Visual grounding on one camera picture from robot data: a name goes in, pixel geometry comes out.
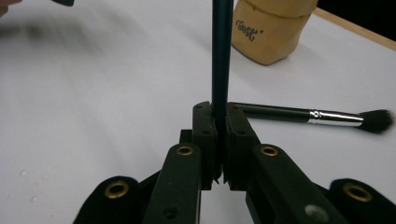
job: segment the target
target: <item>white table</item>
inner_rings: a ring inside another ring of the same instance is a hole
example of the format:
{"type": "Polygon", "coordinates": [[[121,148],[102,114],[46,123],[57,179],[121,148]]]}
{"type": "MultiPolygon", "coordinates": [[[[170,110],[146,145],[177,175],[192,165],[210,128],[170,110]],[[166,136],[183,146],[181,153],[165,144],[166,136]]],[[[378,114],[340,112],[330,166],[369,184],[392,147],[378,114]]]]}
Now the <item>white table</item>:
{"type": "MultiPolygon", "coordinates": [[[[211,98],[211,1],[25,1],[0,20],[0,223],[71,223],[103,180],[160,170],[211,98]]],[[[312,16],[288,58],[232,49],[229,101],[396,111],[396,52],[312,16]]],[[[252,120],[323,187],[396,203],[396,132],[252,120]]],[[[244,192],[203,191],[201,223],[252,223],[244,192]]]]}

